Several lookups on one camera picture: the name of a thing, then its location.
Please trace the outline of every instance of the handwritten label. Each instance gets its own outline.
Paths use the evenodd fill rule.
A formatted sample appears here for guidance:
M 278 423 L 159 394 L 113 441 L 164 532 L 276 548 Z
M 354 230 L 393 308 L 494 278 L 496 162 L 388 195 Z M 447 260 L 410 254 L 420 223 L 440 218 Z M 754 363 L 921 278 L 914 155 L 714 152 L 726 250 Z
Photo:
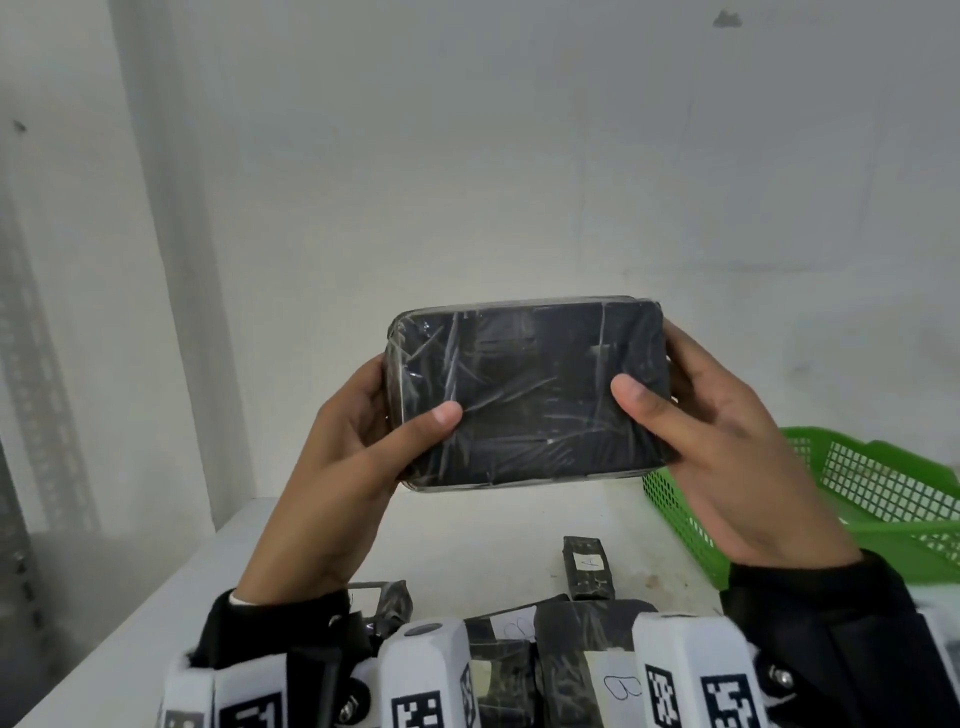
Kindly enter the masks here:
M 379 587 L 364 587 L 350 590 L 350 611 L 360 612 L 364 617 L 376 615 L 376 607 L 380 603 Z
M 584 652 L 604 728 L 645 728 L 643 686 L 636 655 L 625 650 Z
M 476 697 L 487 697 L 492 674 L 492 663 L 487 660 L 470 660 L 470 677 L 473 678 L 473 694 Z
M 574 553 L 573 565 L 580 571 L 602 571 L 606 567 L 598 553 Z
M 490 627 L 493 636 L 498 640 L 529 640 L 537 641 L 534 630 L 534 616 L 537 614 L 537 605 L 514 609 L 513 612 L 504 612 L 490 617 Z

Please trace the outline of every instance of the right hand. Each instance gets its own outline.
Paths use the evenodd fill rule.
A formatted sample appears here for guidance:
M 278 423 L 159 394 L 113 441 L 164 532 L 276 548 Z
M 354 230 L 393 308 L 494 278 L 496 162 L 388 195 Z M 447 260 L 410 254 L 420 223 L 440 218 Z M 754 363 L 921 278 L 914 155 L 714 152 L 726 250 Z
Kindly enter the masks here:
M 680 455 L 669 466 L 717 548 L 745 566 L 826 569 L 863 558 L 756 393 L 664 322 L 674 404 L 628 375 L 613 397 Z

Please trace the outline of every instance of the green mesh basket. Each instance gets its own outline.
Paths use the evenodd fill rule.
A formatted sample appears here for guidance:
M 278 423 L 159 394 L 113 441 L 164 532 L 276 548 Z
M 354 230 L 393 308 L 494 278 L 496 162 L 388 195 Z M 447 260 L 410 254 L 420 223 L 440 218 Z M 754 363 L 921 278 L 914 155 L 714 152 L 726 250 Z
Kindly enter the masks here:
M 861 548 L 880 554 L 910 584 L 960 582 L 960 484 L 954 472 L 889 443 L 861 443 L 820 427 L 783 433 Z M 717 589 L 730 561 L 686 505 L 666 468 L 643 491 Z

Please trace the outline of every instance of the black box wrapped in tape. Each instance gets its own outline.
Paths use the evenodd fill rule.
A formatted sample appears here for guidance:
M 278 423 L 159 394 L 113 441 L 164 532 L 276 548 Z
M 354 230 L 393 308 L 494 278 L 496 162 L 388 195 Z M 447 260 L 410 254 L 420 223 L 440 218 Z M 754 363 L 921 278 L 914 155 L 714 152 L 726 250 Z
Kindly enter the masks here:
M 633 422 L 610 382 L 669 397 L 663 314 L 627 296 L 425 308 L 397 316 L 384 358 L 391 425 L 445 400 L 464 418 L 404 474 L 415 490 L 609 478 L 671 449 Z

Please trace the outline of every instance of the left hand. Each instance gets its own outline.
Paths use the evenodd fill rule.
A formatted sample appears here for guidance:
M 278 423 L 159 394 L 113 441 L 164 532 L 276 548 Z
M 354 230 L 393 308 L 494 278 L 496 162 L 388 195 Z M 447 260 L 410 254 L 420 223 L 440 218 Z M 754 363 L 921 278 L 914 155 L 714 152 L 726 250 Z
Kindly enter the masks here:
M 388 434 L 382 360 L 360 367 L 320 408 L 238 599 L 285 604 L 344 589 L 373 546 L 399 474 L 460 422 L 463 409 L 446 401 Z

